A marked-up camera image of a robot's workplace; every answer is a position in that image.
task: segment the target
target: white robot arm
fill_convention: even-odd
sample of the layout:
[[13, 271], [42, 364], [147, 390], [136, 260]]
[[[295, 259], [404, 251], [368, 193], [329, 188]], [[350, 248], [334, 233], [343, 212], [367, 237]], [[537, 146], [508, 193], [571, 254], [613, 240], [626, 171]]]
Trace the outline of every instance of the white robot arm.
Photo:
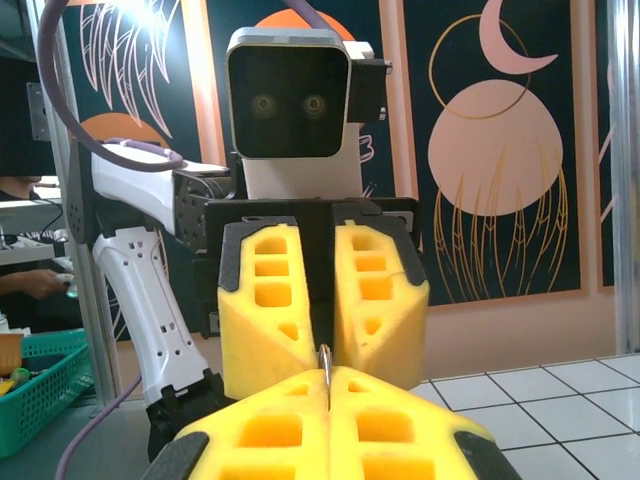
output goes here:
[[[106, 147], [132, 160], [165, 161], [164, 156], [127, 146], [126, 142]], [[185, 162], [183, 170], [224, 173], [226, 169]], [[92, 155], [92, 181], [101, 197], [126, 203], [175, 234], [172, 172], [134, 172]], [[109, 237], [100, 235], [93, 246], [96, 263], [109, 280], [126, 319], [149, 405], [162, 399], [167, 386], [180, 392], [201, 381], [208, 368], [165, 276], [159, 240], [156, 231], [139, 226], [117, 230]]]

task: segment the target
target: cable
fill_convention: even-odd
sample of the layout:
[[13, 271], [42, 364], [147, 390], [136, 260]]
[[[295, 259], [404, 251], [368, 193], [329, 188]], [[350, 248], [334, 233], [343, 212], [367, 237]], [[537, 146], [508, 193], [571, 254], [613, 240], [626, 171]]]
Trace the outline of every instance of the cable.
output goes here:
[[111, 412], [113, 412], [116, 408], [120, 406], [122, 402], [126, 400], [126, 398], [133, 393], [133, 391], [140, 385], [142, 381], [142, 375], [139, 375], [138, 378], [127, 388], [124, 392], [122, 392], [118, 397], [111, 402], [107, 407], [100, 412], [96, 417], [91, 420], [82, 430], [78, 433], [71, 443], [67, 446], [62, 457], [60, 458], [60, 462], [58, 463], [58, 468], [56, 469], [55, 480], [64, 480], [65, 475], [67, 474], [67, 467], [69, 466], [69, 461], [73, 456], [73, 453], [78, 448], [78, 445], [82, 443], [82, 441], [105, 419], [109, 416]]
[[164, 236], [162, 235], [162, 232], [159, 231], [158, 229], [156, 229], [156, 234], [158, 235], [158, 238], [160, 239], [160, 255], [162, 256], [162, 265], [164, 266], [164, 274], [167, 277], [167, 281], [170, 280], [169, 277], [169, 257], [167, 255], [167, 246], [164, 243]]
[[118, 155], [100, 145], [76, 120], [65, 99], [64, 93], [58, 83], [55, 66], [55, 36], [58, 24], [62, 19], [62, 12], [67, 8], [69, 0], [50, 0], [45, 3], [40, 17], [38, 28], [37, 57], [40, 67], [40, 77], [54, 110], [64, 123], [65, 127], [91, 152], [104, 158], [106, 161], [128, 170], [139, 172], [165, 172], [184, 166], [182, 156], [171, 150], [163, 150], [167, 157], [166, 162], [145, 163]]
[[158, 156], [167, 156], [172, 153], [171, 150], [162, 148], [159, 145], [153, 143], [140, 142], [138, 140], [131, 140], [130, 138], [110, 138], [106, 142], [108, 145], [122, 145], [123, 147], [135, 148], [136, 150], [142, 150], [143, 152], [153, 153]]
[[56, 218], [54, 218], [53, 220], [51, 220], [51, 221], [50, 221], [50, 222], [49, 222], [49, 223], [48, 223], [48, 224], [47, 224], [47, 225], [46, 225], [46, 226], [45, 226], [45, 227], [40, 231], [40, 236], [41, 236], [41, 237], [44, 237], [44, 236], [45, 236], [45, 233], [44, 233], [44, 232], [46, 232], [46, 231], [49, 229], [49, 227], [51, 227], [51, 225], [53, 225], [53, 224], [54, 224], [54, 223], [56, 223], [58, 220], [60, 220], [60, 218], [62, 217], [62, 215], [64, 215], [64, 210], [63, 210], [63, 208], [62, 208], [62, 205], [60, 205], [59, 203], [56, 203], [56, 202], [52, 202], [51, 200], [49, 200], [49, 199], [47, 199], [47, 198], [39, 198], [39, 199], [38, 199], [38, 200], [36, 200], [36, 201], [43, 201], [43, 202], [50, 203], [51, 205], [55, 205], [55, 206], [58, 208], [58, 210], [59, 210], [58, 216], [57, 216]]
[[311, 28], [322, 28], [335, 32], [335, 29], [306, 0], [282, 0], [282, 3], [300, 15]]

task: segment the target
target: floor tile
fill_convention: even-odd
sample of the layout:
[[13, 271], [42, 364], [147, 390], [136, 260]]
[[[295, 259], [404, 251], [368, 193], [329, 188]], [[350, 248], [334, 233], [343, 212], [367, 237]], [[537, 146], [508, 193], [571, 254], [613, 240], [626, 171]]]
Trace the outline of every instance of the floor tile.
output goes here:
[[554, 443], [554, 439], [517, 405], [466, 410], [461, 415], [489, 430], [503, 450]]
[[523, 403], [557, 440], [582, 440], [629, 432], [629, 429], [582, 397]]
[[627, 355], [625, 357], [607, 358], [600, 360], [614, 370], [624, 373], [628, 377], [640, 382], [640, 355]]
[[592, 393], [587, 398], [634, 430], [640, 430], [640, 388]]
[[411, 393], [440, 407], [448, 408], [442, 400], [442, 397], [438, 394], [436, 389], [433, 388], [433, 385], [431, 385], [431, 383], [421, 383], [416, 388], [411, 390]]
[[559, 445], [504, 452], [522, 480], [593, 480]]
[[566, 444], [598, 480], [640, 478], [640, 436], [598, 438]]
[[438, 377], [438, 378], [429, 378], [430, 382], [440, 382], [442, 380], [457, 380], [459, 378], [473, 378], [473, 377], [482, 377], [484, 372], [481, 373], [471, 373], [469, 375], [456, 375], [453, 377]]
[[513, 401], [486, 375], [435, 382], [452, 410], [492, 407]]
[[496, 373], [491, 377], [516, 402], [575, 395], [575, 392], [542, 368]]
[[638, 386], [633, 380], [595, 361], [547, 367], [547, 370], [580, 393]]

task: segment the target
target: moon illustration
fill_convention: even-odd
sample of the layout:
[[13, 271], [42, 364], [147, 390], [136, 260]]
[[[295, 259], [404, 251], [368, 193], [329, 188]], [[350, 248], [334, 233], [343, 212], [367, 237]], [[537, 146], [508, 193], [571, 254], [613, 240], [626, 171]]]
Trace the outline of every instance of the moon illustration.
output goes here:
[[541, 70], [558, 58], [558, 55], [529, 58], [515, 52], [500, 29], [502, 2], [488, 0], [480, 16], [480, 45], [491, 66], [508, 75], [523, 75]]
[[[481, 116], [513, 103], [522, 85], [487, 80], [458, 93], [454, 111]], [[511, 109], [477, 121], [444, 110], [429, 139], [429, 166], [442, 195], [471, 215], [508, 215], [532, 205], [562, 169], [562, 138], [531, 91]]]

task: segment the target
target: teal plastic basket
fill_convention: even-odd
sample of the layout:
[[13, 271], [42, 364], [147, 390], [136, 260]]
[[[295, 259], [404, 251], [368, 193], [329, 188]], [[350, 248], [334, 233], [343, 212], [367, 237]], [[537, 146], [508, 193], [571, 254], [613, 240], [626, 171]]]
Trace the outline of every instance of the teal plastic basket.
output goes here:
[[83, 329], [22, 340], [23, 358], [60, 353], [67, 356], [15, 392], [0, 397], [0, 459], [18, 452], [93, 385]]

